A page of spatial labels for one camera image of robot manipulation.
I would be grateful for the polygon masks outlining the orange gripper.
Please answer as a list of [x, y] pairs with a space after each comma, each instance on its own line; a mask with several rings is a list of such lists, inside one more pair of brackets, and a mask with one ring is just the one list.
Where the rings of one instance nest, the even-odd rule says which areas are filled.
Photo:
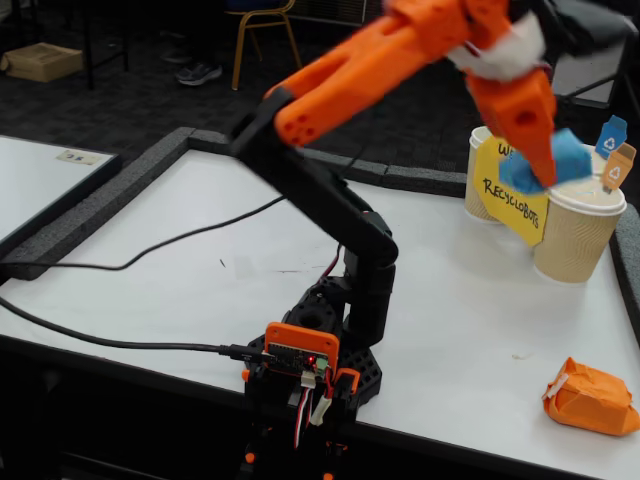
[[534, 68], [515, 80], [500, 82], [469, 73], [466, 86], [485, 125], [512, 148], [499, 164], [499, 180], [509, 187], [551, 187], [557, 183], [556, 164], [548, 141], [554, 130], [556, 100], [548, 76]]

